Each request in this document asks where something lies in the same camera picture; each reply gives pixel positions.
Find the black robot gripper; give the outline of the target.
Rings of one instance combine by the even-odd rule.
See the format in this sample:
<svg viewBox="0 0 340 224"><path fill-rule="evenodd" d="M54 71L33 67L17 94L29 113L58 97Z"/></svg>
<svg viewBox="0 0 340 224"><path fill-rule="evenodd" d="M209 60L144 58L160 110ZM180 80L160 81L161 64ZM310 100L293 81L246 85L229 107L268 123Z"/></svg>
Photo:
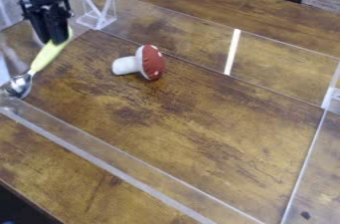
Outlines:
<svg viewBox="0 0 340 224"><path fill-rule="evenodd" d="M60 3L64 4L65 9L52 7L45 12L45 18L41 13L33 12L45 6L58 5ZM40 41L46 44L52 40L56 45L64 43L69 38L68 19L73 16L69 0L20 0L18 4L22 17L29 19Z"/></svg>

